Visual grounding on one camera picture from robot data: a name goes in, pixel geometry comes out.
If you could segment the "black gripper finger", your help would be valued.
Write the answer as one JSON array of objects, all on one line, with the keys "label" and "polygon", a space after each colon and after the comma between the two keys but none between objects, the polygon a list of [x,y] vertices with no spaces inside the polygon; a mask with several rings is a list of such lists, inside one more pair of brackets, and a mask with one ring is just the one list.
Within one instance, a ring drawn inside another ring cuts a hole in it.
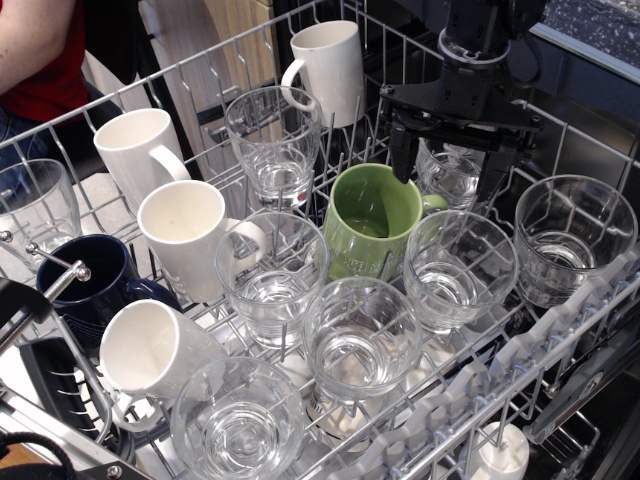
[{"label": "black gripper finger", "polygon": [[400,182],[407,183],[416,160],[416,137],[411,129],[398,122],[391,123],[389,136],[393,174]]},{"label": "black gripper finger", "polygon": [[489,202],[497,195],[510,172],[514,156],[514,151],[507,148],[486,154],[476,188],[479,203]]}]

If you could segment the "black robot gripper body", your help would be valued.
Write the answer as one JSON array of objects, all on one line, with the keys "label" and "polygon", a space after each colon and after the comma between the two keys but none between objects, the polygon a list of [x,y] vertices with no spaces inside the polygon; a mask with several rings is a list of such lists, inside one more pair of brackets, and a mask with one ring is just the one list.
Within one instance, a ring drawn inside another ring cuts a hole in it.
[{"label": "black robot gripper body", "polygon": [[543,128],[537,115],[506,98],[491,72],[445,64],[435,81],[388,84],[380,95],[390,147],[400,152],[415,150],[421,138],[497,152],[530,145]]}]

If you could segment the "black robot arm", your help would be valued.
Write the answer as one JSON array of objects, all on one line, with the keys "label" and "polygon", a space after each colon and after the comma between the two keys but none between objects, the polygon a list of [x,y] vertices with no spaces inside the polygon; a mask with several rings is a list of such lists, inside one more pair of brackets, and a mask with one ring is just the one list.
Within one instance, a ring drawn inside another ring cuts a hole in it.
[{"label": "black robot arm", "polygon": [[438,37],[438,80],[380,90],[379,119],[398,180],[410,179],[422,138],[470,148],[486,155],[477,199],[486,206],[494,203],[518,155],[530,150],[541,128],[534,115],[501,91],[499,77],[513,78],[507,61],[511,44],[531,41],[529,31],[544,8],[542,1],[449,2]]}]

